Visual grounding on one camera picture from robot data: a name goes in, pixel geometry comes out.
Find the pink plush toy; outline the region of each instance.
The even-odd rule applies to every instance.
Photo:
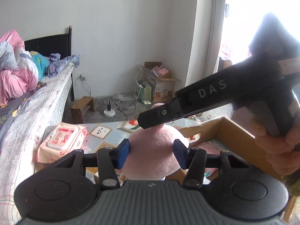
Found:
[[[152,108],[163,105],[155,104]],[[122,173],[132,180],[164,180],[180,166],[173,154],[173,142],[179,139],[186,147],[189,141],[177,129],[161,124],[138,128],[129,136],[130,153]]]

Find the cardboard box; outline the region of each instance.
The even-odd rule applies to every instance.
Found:
[[[156,77],[151,69],[161,65],[161,62],[145,62],[145,66],[141,66],[144,70],[144,79],[152,86],[152,103],[165,103],[171,100],[175,82],[178,80],[172,78],[171,72]]]
[[[184,137],[190,137],[201,133],[198,141],[193,142],[191,147],[199,146],[203,142],[215,139],[220,141],[233,153],[242,157],[252,165],[258,167],[267,174],[281,180],[281,176],[274,171],[272,165],[266,160],[266,151],[255,144],[254,136],[240,127],[232,120],[223,117],[210,120],[202,125],[179,129]],[[183,182],[187,170],[179,169],[166,179],[176,179]]]

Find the black bed frame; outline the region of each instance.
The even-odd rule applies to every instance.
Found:
[[[67,56],[71,56],[71,39],[72,26],[69,27],[69,32],[67,34],[52,35],[25,41],[25,50],[35,51],[46,57],[49,57],[51,53],[59,53],[62,59]],[[71,79],[72,85],[69,96],[71,101],[74,101],[75,98],[72,74]]]

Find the pink blanket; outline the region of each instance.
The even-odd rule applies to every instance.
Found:
[[[0,42],[12,43],[18,70],[0,71],[0,106],[11,99],[19,98],[27,91],[32,91],[38,83],[38,69],[29,52],[24,49],[24,41],[16,31],[5,34]]]
[[[16,51],[16,49],[23,48],[25,49],[25,44],[18,32],[15,30],[8,31],[4,36],[0,38],[0,42],[7,41],[13,46],[13,50]]]

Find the wall socket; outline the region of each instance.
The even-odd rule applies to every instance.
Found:
[[[80,80],[81,81],[88,80],[88,75],[86,73],[81,73],[80,74]]]

